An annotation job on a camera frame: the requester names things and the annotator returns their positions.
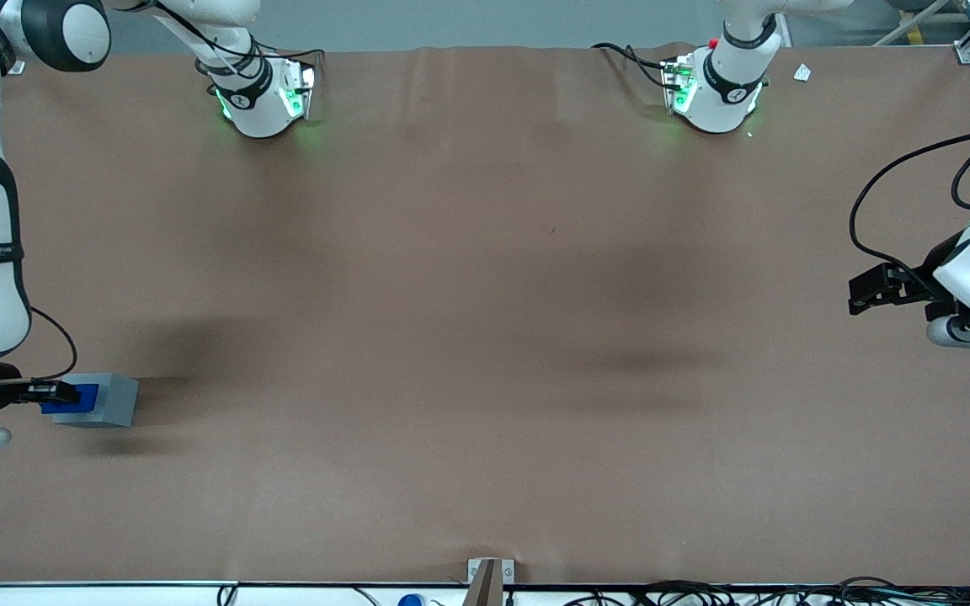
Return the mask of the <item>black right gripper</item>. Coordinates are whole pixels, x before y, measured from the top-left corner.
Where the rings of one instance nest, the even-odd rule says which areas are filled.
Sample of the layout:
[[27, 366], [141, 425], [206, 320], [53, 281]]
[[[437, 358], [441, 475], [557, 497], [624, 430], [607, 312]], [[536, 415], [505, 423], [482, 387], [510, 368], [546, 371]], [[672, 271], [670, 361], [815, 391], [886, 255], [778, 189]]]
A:
[[38, 404], [51, 402], [54, 404], [78, 404], [82, 400], [76, 386], [58, 380], [40, 380], [31, 382], [29, 377], [23, 377], [22, 372], [14, 365], [0, 362], [0, 410], [19, 401], [20, 395], [26, 394], [27, 402]]

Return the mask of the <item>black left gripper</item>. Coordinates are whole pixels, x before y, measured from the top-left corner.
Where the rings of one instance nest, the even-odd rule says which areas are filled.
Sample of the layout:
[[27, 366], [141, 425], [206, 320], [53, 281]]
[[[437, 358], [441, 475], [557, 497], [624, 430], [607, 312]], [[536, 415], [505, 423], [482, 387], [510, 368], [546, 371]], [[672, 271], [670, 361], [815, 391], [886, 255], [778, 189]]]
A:
[[858, 316], [878, 306], [908, 306], [916, 300], [927, 300], [939, 306], [954, 306], [956, 296], [935, 279], [933, 272], [953, 256], [962, 231], [951, 234], [934, 245], [916, 266], [900, 268], [881, 263], [851, 279], [848, 314]]

